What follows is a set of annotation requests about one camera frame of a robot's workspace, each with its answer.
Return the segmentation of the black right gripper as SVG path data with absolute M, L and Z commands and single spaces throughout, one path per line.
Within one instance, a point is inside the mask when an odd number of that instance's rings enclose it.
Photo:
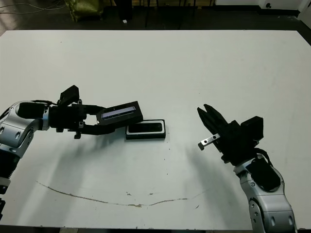
M 258 144 L 258 120 L 249 119 L 239 124 L 228 123 L 216 109 L 204 104 L 205 110 L 197 108 L 203 125 L 212 133 L 211 137 L 198 143 L 200 150 L 213 144 L 222 153 L 224 163 L 237 166 L 256 157 L 255 147 Z

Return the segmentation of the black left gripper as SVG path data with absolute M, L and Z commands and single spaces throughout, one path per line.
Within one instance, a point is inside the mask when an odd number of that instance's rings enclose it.
M 96 115 L 105 107 L 98 105 L 72 104 L 71 106 L 49 107 L 48 122 L 51 128 L 55 128 L 57 133 L 62 133 L 64 129 L 75 132 L 74 139 L 80 139 L 81 134 L 104 135 L 113 133 L 114 127 L 105 125 L 87 125 L 84 123 L 86 115 Z

